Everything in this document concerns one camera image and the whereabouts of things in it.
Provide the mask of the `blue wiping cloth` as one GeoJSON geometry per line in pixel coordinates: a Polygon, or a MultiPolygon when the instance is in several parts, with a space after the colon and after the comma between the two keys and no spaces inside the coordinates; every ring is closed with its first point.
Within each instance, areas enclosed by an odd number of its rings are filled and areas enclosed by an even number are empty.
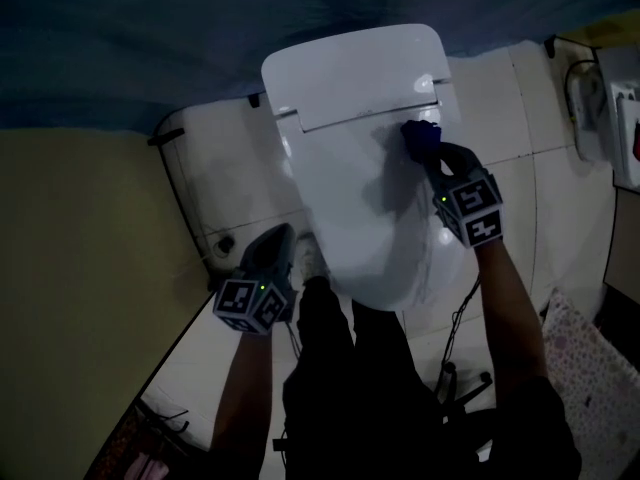
{"type": "Polygon", "coordinates": [[[410,158],[419,164],[440,161],[442,130],[430,121],[409,120],[400,127],[410,158]]]}

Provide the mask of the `white toilet body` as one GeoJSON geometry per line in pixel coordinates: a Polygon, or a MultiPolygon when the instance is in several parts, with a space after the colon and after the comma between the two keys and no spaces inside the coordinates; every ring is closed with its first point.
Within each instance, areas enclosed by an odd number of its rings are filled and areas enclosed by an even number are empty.
{"type": "Polygon", "coordinates": [[[303,131],[403,109],[459,109],[448,60],[424,24],[365,29],[269,55],[262,80],[275,118],[295,114],[303,131]]]}

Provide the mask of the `blue-grey backdrop curtain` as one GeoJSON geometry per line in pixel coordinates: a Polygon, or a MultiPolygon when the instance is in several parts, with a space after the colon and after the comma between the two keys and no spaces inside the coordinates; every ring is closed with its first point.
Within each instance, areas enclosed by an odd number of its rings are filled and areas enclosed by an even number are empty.
{"type": "Polygon", "coordinates": [[[271,53],[403,23],[450,55],[544,40],[640,0],[0,0],[0,130],[150,133],[168,113],[263,90],[271,53]]]}

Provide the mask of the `person's right forearm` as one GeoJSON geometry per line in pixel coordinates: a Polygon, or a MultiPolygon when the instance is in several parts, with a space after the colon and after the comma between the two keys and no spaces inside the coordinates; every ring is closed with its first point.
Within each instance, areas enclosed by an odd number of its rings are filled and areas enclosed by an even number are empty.
{"type": "Polygon", "coordinates": [[[474,249],[498,403],[529,380],[547,375],[538,315],[500,239],[474,249]]]}

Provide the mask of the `person's left white shoe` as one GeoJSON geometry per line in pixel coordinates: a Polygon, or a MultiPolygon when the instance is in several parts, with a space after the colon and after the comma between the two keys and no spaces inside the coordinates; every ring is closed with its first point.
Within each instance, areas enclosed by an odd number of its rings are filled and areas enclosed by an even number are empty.
{"type": "Polygon", "coordinates": [[[313,233],[305,233],[297,239],[294,264],[304,286],[330,287],[329,269],[313,233]]]}

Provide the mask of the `white toilet lid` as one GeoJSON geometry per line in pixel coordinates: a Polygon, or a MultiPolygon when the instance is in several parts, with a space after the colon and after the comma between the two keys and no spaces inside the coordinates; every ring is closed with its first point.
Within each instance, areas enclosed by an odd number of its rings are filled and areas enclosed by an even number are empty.
{"type": "Polygon", "coordinates": [[[424,168],[400,127],[439,124],[434,106],[302,128],[276,124],[309,223],[344,295],[373,309],[405,311],[436,301],[455,280],[465,249],[436,214],[424,168]]]}

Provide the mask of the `person's left forearm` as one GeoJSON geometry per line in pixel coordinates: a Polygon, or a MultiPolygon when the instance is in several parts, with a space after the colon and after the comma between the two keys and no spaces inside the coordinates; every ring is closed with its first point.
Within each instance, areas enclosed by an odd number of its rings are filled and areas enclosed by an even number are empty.
{"type": "Polygon", "coordinates": [[[220,398],[211,448],[262,460],[272,400],[272,337],[243,334],[220,398]]]}

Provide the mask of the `black tripod base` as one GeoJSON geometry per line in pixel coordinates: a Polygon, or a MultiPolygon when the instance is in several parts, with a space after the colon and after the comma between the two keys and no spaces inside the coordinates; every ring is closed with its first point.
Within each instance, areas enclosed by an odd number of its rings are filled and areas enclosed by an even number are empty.
{"type": "Polygon", "coordinates": [[[480,384],[469,392],[458,395],[458,371],[453,362],[446,362],[441,366],[436,383],[435,395],[438,395],[443,386],[444,379],[448,378],[444,401],[441,403],[443,416],[448,423],[459,420],[466,414],[466,405],[478,395],[493,385],[493,378],[489,371],[483,371],[479,375],[480,384]]]}

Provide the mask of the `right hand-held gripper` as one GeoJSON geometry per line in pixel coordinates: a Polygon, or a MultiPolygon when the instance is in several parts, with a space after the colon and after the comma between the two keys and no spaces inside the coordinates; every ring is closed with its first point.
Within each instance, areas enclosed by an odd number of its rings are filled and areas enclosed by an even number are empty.
{"type": "Polygon", "coordinates": [[[424,163],[443,225],[465,248],[503,236],[503,201],[494,176],[469,148],[441,143],[440,160],[424,163]],[[442,162],[451,171],[442,171],[442,162]]]}

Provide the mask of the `pink cloth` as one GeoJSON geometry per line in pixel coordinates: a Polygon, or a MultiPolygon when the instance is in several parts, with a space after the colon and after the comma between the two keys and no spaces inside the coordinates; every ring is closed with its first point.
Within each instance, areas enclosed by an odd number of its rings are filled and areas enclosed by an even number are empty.
{"type": "Polygon", "coordinates": [[[169,467],[164,462],[140,452],[125,472],[124,480],[165,480],[168,474],[169,467]]]}

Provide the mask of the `person's black shirt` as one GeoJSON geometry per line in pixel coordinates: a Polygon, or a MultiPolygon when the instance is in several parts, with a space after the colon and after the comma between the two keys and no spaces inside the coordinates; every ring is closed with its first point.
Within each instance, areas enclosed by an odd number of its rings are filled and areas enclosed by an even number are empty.
{"type": "Polygon", "coordinates": [[[547,378],[532,378],[498,402],[492,480],[578,480],[581,466],[563,402],[547,378]]]}

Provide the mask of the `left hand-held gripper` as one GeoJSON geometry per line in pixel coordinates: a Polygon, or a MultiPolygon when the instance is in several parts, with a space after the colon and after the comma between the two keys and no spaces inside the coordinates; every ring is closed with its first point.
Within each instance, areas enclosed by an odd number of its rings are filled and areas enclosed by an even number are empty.
{"type": "Polygon", "coordinates": [[[268,335],[276,323],[290,323],[297,298],[291,285],[294,248],[295,232],[288,223],[252,241],[240,269],[258,273],[227,279],[215,296],[213,314],[232,330],[254,335],[268,335]]]}

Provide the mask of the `pink floral fabric sheet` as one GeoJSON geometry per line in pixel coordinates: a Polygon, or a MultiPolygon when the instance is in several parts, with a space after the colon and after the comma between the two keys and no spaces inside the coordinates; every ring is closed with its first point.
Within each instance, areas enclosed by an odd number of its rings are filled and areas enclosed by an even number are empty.
{"type": "Polygon", "coordinates": [[[640,372],[558,288],[542,332],[549,379],[582,457],[580,480],[619,480],[640,452],[640,372]]]}

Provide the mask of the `person's black trousers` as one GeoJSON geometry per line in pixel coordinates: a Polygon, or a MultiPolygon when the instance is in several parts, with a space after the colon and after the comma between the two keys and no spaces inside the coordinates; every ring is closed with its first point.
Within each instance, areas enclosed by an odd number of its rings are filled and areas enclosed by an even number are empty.
{"type": "Polygon", "coordinates": [[[444,424],[397,316],[304,283],[302,345],[284,383],[286,480],[489,480],[464,432],[444,424]]]}

